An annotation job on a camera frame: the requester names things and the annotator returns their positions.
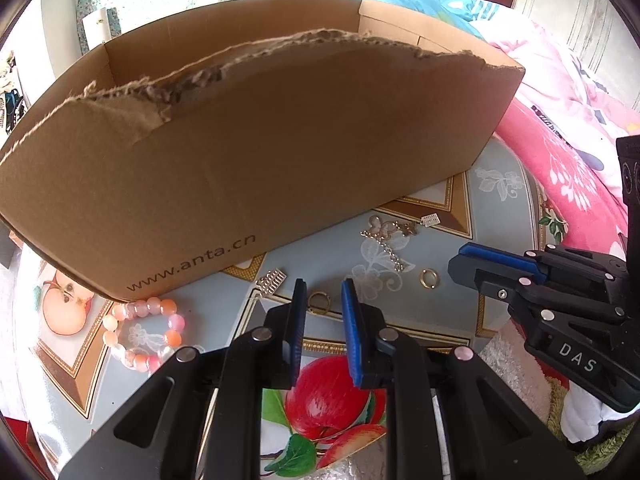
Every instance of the pink blanket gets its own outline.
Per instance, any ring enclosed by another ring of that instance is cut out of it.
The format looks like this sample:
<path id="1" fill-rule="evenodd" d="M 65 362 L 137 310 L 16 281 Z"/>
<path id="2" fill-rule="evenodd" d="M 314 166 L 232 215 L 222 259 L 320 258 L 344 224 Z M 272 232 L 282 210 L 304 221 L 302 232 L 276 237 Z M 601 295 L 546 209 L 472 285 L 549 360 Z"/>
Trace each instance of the pink blanket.
<path id="1" fill-rule="evenodd" d="M 640 132 L 640 114 L 607 94 L 564 44 L 511 9 L 472 22 L 489 44 L 526 69 L 495 133 L 545 190 L 563 229 L 556 239 L 624 256 L 627 214 L 617 137 Z"/>

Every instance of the red apple illustration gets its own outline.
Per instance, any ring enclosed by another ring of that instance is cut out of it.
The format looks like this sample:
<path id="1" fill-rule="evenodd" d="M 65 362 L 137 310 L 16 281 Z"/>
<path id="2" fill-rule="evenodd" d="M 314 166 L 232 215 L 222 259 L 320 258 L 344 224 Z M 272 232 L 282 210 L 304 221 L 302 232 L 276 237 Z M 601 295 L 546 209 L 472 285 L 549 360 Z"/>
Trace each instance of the red apple illustration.
<path id="1" fill-rule="evenodd" d="M 322 469 L 342 458 L 354 454 L 385 434 L 385 428 L 377 424 L 363 424 L 349 428 L 339 436 L 334 444 L 318 461 L 317 469 Z"/>
<path id="2" fill-rule="evenodd" d="M 44 321 L 58 335 L 73 335 L 82 330 L 94 294 L 66 277 L 59 270 L 42 298 Z"/>
<path id="3" fill-rule="evenodd" d="M 300 370 L 296 386 L 287 392 L 284 411 L 299 434 L 321 440 L 353 424 L 368 399 L 369 391 L 353 386 L 346 357 L 322 357 Z"/>

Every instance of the cardboard box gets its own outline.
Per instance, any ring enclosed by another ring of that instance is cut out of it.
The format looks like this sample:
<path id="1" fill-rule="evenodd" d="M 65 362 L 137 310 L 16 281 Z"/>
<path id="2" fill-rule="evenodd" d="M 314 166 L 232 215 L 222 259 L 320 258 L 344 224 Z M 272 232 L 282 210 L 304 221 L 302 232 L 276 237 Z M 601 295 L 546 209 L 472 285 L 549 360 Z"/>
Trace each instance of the cardboard box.
<path id="1" fill-rule="evenodd" d="M 148 298 L 467 170 L 523 74 L 380 2 L 188 10 L 93 49 L 31 107 L 0 153 L 0 213 L 77 282 Z"/>

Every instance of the bead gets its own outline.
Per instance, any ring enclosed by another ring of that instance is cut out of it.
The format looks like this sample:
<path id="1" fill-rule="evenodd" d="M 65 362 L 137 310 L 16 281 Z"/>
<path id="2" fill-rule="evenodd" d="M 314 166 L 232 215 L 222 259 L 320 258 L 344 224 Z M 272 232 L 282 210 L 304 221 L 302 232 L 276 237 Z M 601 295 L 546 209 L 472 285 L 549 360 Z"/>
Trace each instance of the bead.
<path id="1" fill-rule="evenodd" d="M 156 298 L 152 296 L 148 300 L 146 300 L 146 308 L 149 311 L 149 314 L 160 314 L 160 298 Z"/>
<path id="2" fill-rule="evenodd" d="M 131 321 L 136 317 L 136 307 L 133 305 L 133 303 L 127 303 L 126 309 L 127 309 L 127 319 Z"/>
<path id="3" fill-rule="evenodd" d="M 102 318 L 102 324 L 108 331 L 114 332 L 114 330 L 116 330 L 118 327 L 118 320 L 115 319 L 111 314 L 107 314 Z"/>
<path id="4" fill-rule="evenodd" d="M 146 367 L 146 355 L 144 354 L 136 355 L 135 359 L 133 359 L 133 364 L 139 372 L 146 372 L 149 370 L 149 368 Z"/>
<path id="5" fill-rule="evenodd" d="M 116 336 L 113 332 L 107 330 L 104 334 L 102 334 L 102 341 L 104 341 L 104 344 L 107 346 L 114 346 L 118 344 L 118 336 Z"/>
<path id="6" fill-rule="evenodd" d="M 122 346 L 120 343 L 116 343 L 111 347 L 111 357 L 117 359 L 118 361 L 122 361 L 124 358 L 124 353 L 126 352 L 126 348 Z"/>
<path id="7" fill-rule="evenodd" d="M 184 318 L 180 314 L 171 314 L 169 316 L 169 328 L 177 333 L 184 330 Z"/>
<path id="8" fill-rule="evenodd" d="M 111 314 L 117 321 L 124 321 L 127 319 L 127 307 L 122 303 L 119 303 L 113 307 Z"/>
<path id="9" fill-rule="evenodd" d="M 174 300 L 162 300 L 160 302 L 160 310 L 163 316 L 169 317 L 171 314 L 178 312 L 178 306 Z"/>
<path id="10" fill-rule="evenodd" d="M 178 348 L 182 343 L 182 337 L 175 330 L 167 330 L 164 333 L 164 342 L 171 348 Z"/>
<path id="11" fill-rule="evenodd" d="M 136 311 L 136 316 L 138 317 L 146 317 L 147 314 L 149 313 L 149 310 L 146 307 L 145 300 L 137 300 L 133 304 L 133 309 Z"/>
<path id="12" fill-rule="evenodd" d="M 170 346 L 164 346 L 161 350 L 158 351 L 158 357 L 160 361 L 165 363 L 169 360 L 169 358 L 175 353 L 175 350 Z"/>
<path id="13" fill-rule="evenodd" d="M 157 355 L 150 355 L 146 358 L 146 367 L 151 373 L 154 373 L 162 365 Z"/>
<path id="14" fill-rule="evenodd" d="M 122 360 L 122 363 L 128 368 L 133 368 L 133 361 L 135 358 L 136 353 L 133 350 L 127 350 L 124 352 L 124 359 Z"/>

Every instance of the gold ring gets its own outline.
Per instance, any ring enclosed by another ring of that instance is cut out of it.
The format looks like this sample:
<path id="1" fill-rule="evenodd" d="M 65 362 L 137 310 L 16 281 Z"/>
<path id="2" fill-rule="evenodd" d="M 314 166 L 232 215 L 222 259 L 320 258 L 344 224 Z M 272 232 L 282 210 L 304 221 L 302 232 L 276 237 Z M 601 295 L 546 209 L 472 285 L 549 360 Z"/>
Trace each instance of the gold ring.
<path id="1" fill-rule="evenodd" d="M 431 277 L 428 282 L 425 280 L 425 276 L 427 275 Z M 420 273 L 420 283 L 424 288 L 433 290 L 438 285 L 440 285 L 440 277 L 438 276 L 438 273 L 433 269 L 423 269 Z"/>
<path id="2" fill-rule="evenodd" d="M 321 296 L 322 298 L 324 298 L 326 306 L 324 307 L 313 306 L 311 304 L 311 298 L 315 296 Z M 321 290 L 312 292 L 309 295 L 308 300 L 306 300 L 306 307 L 308 308 L 309 312 L 311 312 L 312 314 L 318 314 L 318 316 L 325 316 L 326 313 L 329 312 L 329 308 L 331 307 L 331 297 L 326 292 L 322 292 Z"/>

